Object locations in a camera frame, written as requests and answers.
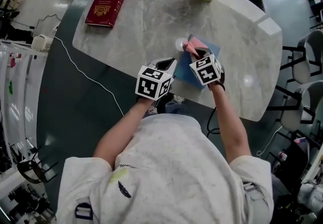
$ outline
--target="printed feather graphic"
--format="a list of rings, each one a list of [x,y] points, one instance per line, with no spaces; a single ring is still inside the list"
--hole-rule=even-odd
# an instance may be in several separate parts
[[[118,186],[119,186],[119,189],[120,189],[120,192],[126,196],[127,198],[131,198],[131,195],[128,193],[127,189],[121,184],[120,181],[118,181]]]

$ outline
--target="hand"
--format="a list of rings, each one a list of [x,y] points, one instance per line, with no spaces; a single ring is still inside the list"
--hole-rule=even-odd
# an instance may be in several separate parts
[[[146,98],[146,97],[139,97],[137,99],[137,103],[143,104],[143,105],[147,106],[147,108],[149,108],[151,106],[151,104],[153,103],[153,100]]]

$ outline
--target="black cable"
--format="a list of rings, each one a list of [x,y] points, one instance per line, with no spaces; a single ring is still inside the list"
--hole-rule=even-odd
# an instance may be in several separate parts
[[[54,16],[55,16],[59,21],[62,21],[62,20],[57,16],[57,14],[53,14],[53,15],[47,15],[47,16],[46,16],[45,18],[43,18],[42,20],[41,20],[41,19],[38,19],[38,22],[37,22],[36,27],[33,27],[33,26],[27,26],[27,25],[25,25],[25,24],[22,24],[22,23],[20,23],[20,22],[14,21],[14,20],[12,20],[12,22],[15,22],[15,23],[18,23],[18,24],[20,24],[20,25],[26,26],[26,27],[28,27],[28,28],[30,28],[30,29],[35,29],[35,28],[37,28],[37,27],[38,27],[39,21],[44,21],[45,19],[47,19],[47,18],[51,18],[51,17],[54,17]]]
[[[209,124],[210,124],[210,122],[211,122],[211,118],[212,118],[212,116],[214,115],[214,112],[217,110],[217,107],[215,107],[214,109],[213,109],[213,111],[212,111],[212,113],[211,113],[211,115],[210,115],[210,117],[209,117],[209,119],[208,119],[208,121],[207,121],[207,126],[206,126],[206,129],[207,129],[207,138],[208,138],[208,136],[210,135],[210,133],[211,134],[220,134],[220,128],[213,128],[212,130],[210,130],[209,129]]]
[[[36,27],[34,27],[34,28],[37,28],[37,27],[38,27],[39,21],[44,21],[44,20],[45,20],[45,19],[47,19],[48,17],[50,17],[50,18],[51,18],[51,17],[54,17],[54,16],[55,16],[59,21],[62,21],[62,20],[57,16],[57,14],[53,14],[53,15],[51,15],[51,16],[50,16],[50,15],[47,15],[47,16],[46,16],[44,19],[42,19],[42,20],[41,20],[41,19],[38,19],[37,25],[36,25]]]
[[[28,25],[25,25],[25,24],[22,24],[22,23],[20,23],[20,22],[17,22],[17,21],[14,21],[14,20],[12,20],[12,22],[16,22],[16,23],[18,23],[18,24],[20,24],[20,25],[23,25],[23,26],[26,26],[26,27],[30,28],[30,26],[28,26]]]
[[[224,89],[224,91],[226,90],[225,89],[225,87],[224,87],[224,85],[220,82],[220,81],[215,81],[215,84],[216,85],[220,85],[223,89]],[[207,121],[207,125],[206,125],[206,129],[207,129],[207,138],[208,138],[208,136],[210,135],[210,134],[220,134],[220,128],[213,128],[213,129],[211,129],[210,130],[210,128],[209,128],[209,124],[210,124],[210,122],[211,122],[211,118],[212,118],[212,116],[214,115],[214,112],[217,110],[217,107],[215,107],[214,109],[213,109],[213,111],[212,111],[212,113],[211,113],[211,115],[210,115],[210,117],[209,117],[209,119],[208,119],[208,121]]]

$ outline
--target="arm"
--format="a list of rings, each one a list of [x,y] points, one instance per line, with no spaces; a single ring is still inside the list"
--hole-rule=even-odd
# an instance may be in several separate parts
[[[93,157],[104,159],[114,169],[117,156],[127,147],[152,102],[153,100],[146,98],[139,99],[127,114],[101,138]]]
[[[210,84],[217,106],[219,128],[226,151],[227,161],[251,155],[246,129],[235,113],[224,89],[220,85]]]

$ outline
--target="yellow stain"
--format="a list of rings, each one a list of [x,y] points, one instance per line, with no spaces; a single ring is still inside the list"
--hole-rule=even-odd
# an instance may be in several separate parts
[[[114,172],[114,174],[112,175],[112,177],[110,178],[109,183],[113,183],[115,181],[117,181],[118,179],[120,179],[122,176],[126,175],[128,172],[127,169],[123,169],[123,170],[119,170],[117,172]]]

